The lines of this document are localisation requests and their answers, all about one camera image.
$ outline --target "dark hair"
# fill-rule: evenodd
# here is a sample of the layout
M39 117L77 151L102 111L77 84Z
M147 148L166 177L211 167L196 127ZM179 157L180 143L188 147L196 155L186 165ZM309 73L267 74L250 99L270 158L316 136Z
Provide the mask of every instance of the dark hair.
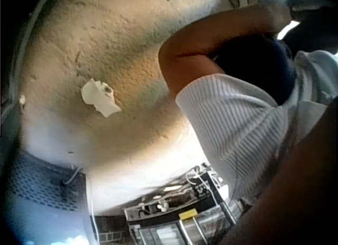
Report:
M266 91L278 105L291 95L296 70L283 41L263 35L236 37L226 42L215 62L229 76Z

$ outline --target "ribbed fabric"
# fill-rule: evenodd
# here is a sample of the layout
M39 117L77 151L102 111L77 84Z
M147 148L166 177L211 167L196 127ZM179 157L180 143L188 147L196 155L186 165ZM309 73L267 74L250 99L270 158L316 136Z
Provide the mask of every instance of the ribbed fabric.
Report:
M307 70L306 64L313 63L311 57L301 52L295 58L299 75L282 106L260 88L225 74L201 77L177 95L178 106L192 124L208 161L228 184L231 198L253 203L271 181L281 157L296 138L305 137L298 132L310 131L300 126L313 126L323 113L323 108L311 105L319 100L320 89L313 85L313 78L330 77ZM302 103L306 109L299 108ZM315 120L308 121L315 113Z

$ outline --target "light fixture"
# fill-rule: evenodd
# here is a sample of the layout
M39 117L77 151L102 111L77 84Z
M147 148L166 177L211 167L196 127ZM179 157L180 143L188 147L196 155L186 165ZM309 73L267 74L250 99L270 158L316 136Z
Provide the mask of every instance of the light fixture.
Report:
M164 191L174 191L174 190L179 189L180 187L182 187L182 186L181 186L181 185L170 186L170 187L166 187L166 188L164 189Z

